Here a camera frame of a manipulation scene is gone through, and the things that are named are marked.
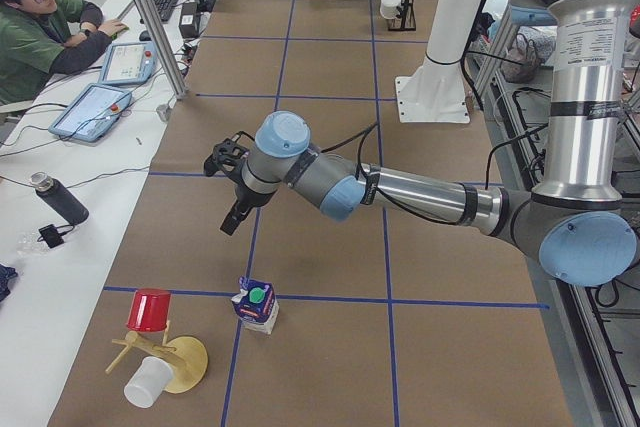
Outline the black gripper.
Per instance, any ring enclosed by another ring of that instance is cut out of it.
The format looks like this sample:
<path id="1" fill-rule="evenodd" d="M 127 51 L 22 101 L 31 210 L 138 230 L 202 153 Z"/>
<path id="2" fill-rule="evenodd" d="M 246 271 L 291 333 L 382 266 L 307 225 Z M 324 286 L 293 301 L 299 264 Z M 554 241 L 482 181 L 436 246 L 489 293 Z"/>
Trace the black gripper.
<path id="1" fill-rule="evenodd" d="M 243 183 L 238 183 L 235 187 L 236 202 L 232 205 L 225 216 L 220 230 L 232 236 L 236 229 L 251 213 L 254 208 L 265 206 L 273 197 L 273 193 L 259 193 L 250 189 Z"/>

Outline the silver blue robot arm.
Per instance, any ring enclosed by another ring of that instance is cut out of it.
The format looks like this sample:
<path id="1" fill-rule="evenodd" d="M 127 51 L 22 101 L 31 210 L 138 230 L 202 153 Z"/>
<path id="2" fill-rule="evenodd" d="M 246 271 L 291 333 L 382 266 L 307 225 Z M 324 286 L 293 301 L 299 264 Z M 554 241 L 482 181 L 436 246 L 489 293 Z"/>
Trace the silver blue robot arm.
<path id="1" fill-rule="evenodd" d="M 235 185 L 222 230 L 233 233 L 287 186 L 338 221 L 361 205 L 397 208 L 499 238 L 566 283 L 609 282 L 631 265 L 637 249 L 611 173 L 623 52 L 638 2 L 509 0 L 518 18 L 544 14 L 557 24 L 543 178 L 530 191 L 479 189 L 344 159 L 316 147 L 303 118 L 277 111 L 264 120 L 252 148 L 228 139 L 205 161 L 207 175 L 222 172 Z"/>

